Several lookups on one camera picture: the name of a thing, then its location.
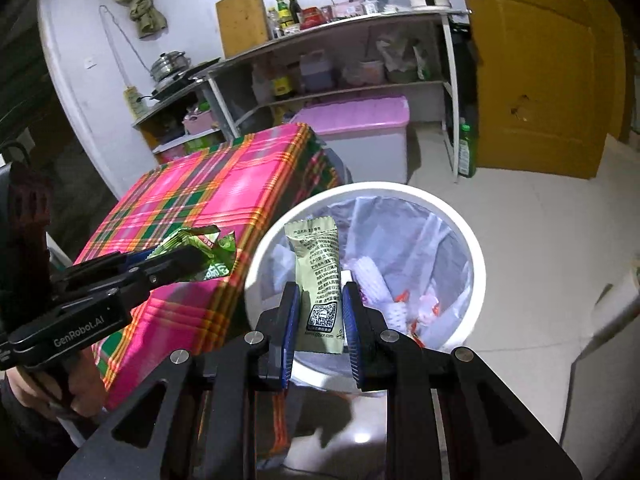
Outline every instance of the plaid tablecloth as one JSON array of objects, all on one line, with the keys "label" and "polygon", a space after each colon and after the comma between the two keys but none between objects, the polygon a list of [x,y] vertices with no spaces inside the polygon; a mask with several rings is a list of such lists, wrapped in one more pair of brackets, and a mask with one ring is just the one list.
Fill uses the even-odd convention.
[{"label": "plaid tablecloth", "polygon": [[339,184],[304,124],[287,124],[201,150],[142,176],[98,227],[78,261],[142,250],[181,226],[236,232],[229,276],[174,283],[134,309],[133,322],[94,347],[113,409],[170,352],[218,348],[254,251],[269,227],[309,196]]}]

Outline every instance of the wooden door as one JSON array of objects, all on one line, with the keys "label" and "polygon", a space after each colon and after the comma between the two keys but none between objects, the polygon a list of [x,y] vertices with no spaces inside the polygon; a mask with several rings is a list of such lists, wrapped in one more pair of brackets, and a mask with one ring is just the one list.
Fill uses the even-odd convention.
[{"label": "wooden door", "polygon": [[622,127],[625,56],[613,7],[466,3],[479,56],[479,165],[595,176],[607,132]]}]

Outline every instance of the stainless steel pot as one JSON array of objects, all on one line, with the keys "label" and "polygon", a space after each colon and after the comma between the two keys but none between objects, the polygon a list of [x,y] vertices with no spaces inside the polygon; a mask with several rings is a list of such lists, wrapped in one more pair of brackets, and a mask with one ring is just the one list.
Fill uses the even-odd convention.
[{"label": "stainless steel pot", "polygon": [[162,79],[176,72],[180,72],[189,68],[191,63],[184,56],[184,52],[178,52],[174,50],[169,53],[162,53],[153,65],[151,65],[151,75],[155,82],[160,82]]}]

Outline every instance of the wooden cutting board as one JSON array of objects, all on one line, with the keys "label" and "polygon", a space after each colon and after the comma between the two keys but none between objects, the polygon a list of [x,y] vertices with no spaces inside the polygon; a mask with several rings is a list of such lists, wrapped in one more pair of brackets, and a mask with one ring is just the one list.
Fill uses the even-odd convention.
[{"label": "wooden cutting board", "polygon": [[216,12],[226,58],[269,41],[263,0],[220,0]]}]

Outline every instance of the pink lid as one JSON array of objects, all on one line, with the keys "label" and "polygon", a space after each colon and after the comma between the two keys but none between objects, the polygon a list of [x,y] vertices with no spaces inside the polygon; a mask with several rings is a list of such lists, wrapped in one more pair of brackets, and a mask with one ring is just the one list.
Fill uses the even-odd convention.
[{"label": "pink lid", "polygon": [[300,110],[291,122],[306,123],[318,135],[404,127],[409,103],[400,96],[315,105]]}]

